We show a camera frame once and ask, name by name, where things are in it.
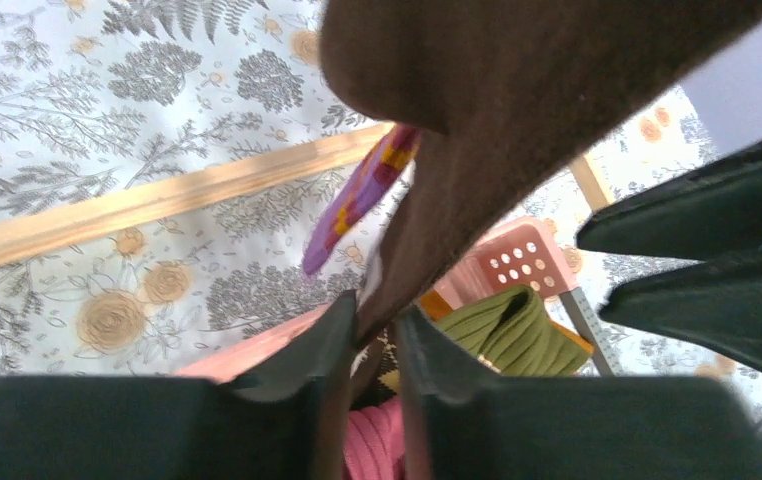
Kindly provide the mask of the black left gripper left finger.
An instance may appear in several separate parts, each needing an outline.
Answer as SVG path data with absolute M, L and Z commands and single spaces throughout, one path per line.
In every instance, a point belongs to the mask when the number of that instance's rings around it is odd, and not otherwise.
M 218 383 L 0 377 L 0 479 L 337 479 L 356 298 Z

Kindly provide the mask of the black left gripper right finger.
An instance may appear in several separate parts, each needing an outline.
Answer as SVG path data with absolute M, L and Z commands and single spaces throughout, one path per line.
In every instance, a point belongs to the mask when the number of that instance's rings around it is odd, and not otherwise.
M 509 377 L 412 307 L 396 325 L 410 479 L 762 479 L 740 402 L 702 377 Z

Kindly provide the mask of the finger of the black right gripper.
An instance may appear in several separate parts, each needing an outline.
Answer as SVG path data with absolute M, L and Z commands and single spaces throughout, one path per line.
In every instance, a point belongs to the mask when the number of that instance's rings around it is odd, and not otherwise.
M 709 260 L 762 246 L 762 140 L 593 214 L 577 245 Z
M 611 292 L 599 315 L 762 372 L 762 246 L 629 281 Z

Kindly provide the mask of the green orange sock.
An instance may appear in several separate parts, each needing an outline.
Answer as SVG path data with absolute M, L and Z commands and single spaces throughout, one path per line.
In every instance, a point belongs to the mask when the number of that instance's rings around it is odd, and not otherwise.
M 506 376 L 567 376 L 594 347 L 551 320 L 529 286 L 511 287 L 453 309 L 435 290 L 419 301 L 435 326 L 479 362 Z

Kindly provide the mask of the pink plastic basket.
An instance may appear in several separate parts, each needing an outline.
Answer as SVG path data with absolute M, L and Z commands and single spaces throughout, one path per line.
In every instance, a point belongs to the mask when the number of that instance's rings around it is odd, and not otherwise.
M 437 318 L 512 286 L 527 285 L 543 299 L 558 298 L 578 336 L 593 346 L 592 360 L 602 376 L 623 368 L 597 314 L 576 281 L 547 225 L 533 217 L 502 224 L 480 239 L 434 288 L 419 300 Z M 183 376 L 227 381 L 260 363 L 301 335 L 327 309 L 322 305 L 225 351 L 181 368 Z

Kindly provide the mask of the dark brown striped sock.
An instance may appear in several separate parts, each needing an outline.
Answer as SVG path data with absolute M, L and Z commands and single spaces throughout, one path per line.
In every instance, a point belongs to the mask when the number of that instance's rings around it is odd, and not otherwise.
M 421 137 L 357 344 L 545 179 L 760 22 L 762 1 L 329 2 L 330 89 Z

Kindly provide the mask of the maroon purple striped sock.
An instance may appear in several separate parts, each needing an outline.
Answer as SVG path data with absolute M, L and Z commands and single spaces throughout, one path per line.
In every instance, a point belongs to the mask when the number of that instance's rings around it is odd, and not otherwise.
M 368 151 L 315 226 L 302 260 L 305 274 L 316 274 L 340 240 L 386 195 L 413 160 L 420 138 L 419 129 L 397 124 Z

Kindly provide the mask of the purple orange sock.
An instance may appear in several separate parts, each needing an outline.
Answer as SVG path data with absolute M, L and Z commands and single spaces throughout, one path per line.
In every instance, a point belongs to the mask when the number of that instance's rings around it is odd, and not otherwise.
M 405 442 L 398 396 L 380 406 L 350 411 L 343 447 L 344 479 L 405 478 Z

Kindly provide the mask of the brown yellow argyle sock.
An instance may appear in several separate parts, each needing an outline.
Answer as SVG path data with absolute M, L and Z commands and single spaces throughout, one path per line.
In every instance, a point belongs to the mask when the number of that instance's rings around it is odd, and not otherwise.
M 356 359 L 352 375 L 351 410 L 380 406 L 399 391 L 397 346 L 392 328 L 386 328 Z

